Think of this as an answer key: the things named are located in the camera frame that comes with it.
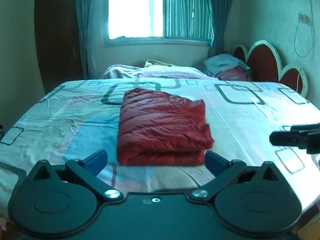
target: bedsheet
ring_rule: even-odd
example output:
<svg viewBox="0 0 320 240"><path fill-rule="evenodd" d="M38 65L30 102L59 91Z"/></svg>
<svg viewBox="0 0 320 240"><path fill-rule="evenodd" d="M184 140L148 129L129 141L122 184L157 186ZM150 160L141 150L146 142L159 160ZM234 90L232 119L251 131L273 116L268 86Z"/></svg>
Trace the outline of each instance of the bedsheet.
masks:
<svg viewBox="0 0 320 240"><path fill-rule="evenodd" d="M112 65L100 76L100 79L112 78L182 78L182 79L214 79L193 67L150 65L145 68Z"/></svg>
<svg viewBox="0 0 320 240"><path fill-rule="evenodd" d="M214 178L204 167L124 167L116 159L119 111L125 91L161 90L191 100L203 99L215 140L212 150L247 165L273 161L299 197L303 210L320 196L319 156L296 147L269 143L273 130L320 122L320 111L292 89L269 82L133 78L72 81L61 84L29 109L0 142L0 162L27 174L40 159L63 164L99 149L108 165L98 178L126 193L195 188ZM0 213L18 176L0 168Z"/></svg>

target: red folded jacket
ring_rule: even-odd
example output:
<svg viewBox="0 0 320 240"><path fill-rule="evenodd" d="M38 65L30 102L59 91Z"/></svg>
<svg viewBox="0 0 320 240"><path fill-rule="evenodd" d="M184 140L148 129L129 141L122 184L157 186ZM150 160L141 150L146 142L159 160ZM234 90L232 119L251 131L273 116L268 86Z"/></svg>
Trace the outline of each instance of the red folded jacket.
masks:
<svg viewBox="0 0 320 240"><path fill-rule="evenodd" d="M139 88L125 93L117 143L122 165L202 165L213 142L203 100Z"/></svg>

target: window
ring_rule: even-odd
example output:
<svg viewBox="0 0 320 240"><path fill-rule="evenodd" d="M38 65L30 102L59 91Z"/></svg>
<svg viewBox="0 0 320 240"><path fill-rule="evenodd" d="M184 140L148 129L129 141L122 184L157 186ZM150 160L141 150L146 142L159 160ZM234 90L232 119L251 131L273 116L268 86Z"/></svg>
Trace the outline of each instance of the window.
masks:
<svg viewBox="0 0 320 240"><path fill-rule="evenodd" d="M108 0L107 8L108 45L212 39L206 0Z"/></svg>

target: electrical outlet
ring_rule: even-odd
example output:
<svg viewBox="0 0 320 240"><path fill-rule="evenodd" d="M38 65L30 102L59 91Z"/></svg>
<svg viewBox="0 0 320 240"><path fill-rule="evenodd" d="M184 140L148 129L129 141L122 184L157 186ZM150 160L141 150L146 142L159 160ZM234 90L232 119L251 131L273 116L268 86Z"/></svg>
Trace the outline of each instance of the electrical outlet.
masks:
<svg viewBox="0 0 320 240"><path fill-rule="evenodd" d="M303 13L298 13L298 17L299 17L299 21L307 24L307 25L311 25L311 18L308 15L305 15Z"/></svg>

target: wall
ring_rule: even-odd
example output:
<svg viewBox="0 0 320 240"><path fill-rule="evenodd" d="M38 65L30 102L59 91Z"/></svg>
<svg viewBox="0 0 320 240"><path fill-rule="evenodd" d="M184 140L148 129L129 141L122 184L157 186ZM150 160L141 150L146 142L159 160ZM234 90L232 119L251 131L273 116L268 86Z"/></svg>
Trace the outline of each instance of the wall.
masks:
<svg viewBox="0 0 320 240"><path fill-rule="evenodd" d="M34 0L0 0L0 123L8 130L42 96Z"/></svg>
<svg viewBox="0 0 320 240"><path fill-rule="evenodd" d="M308 76L307 98L320 108L320 0L312 1L315 47L306 58L296 55L293 44L298 12L310 16L309 0L240 0L240 41L249 48L255 41L267 40L278 50L284 66L300 63ZM298 33L297 51L305 54L311 44L310 28L300 24Z"/></svg>
<svg viewBox="0 0 320 240"><path fill-rule="evenodd" d="M209 47L178 44L148 44L104 48L100 47L98 72L113 64L143 65L148 59L156 59L179 66L198 66L208 55Z"/></svg>

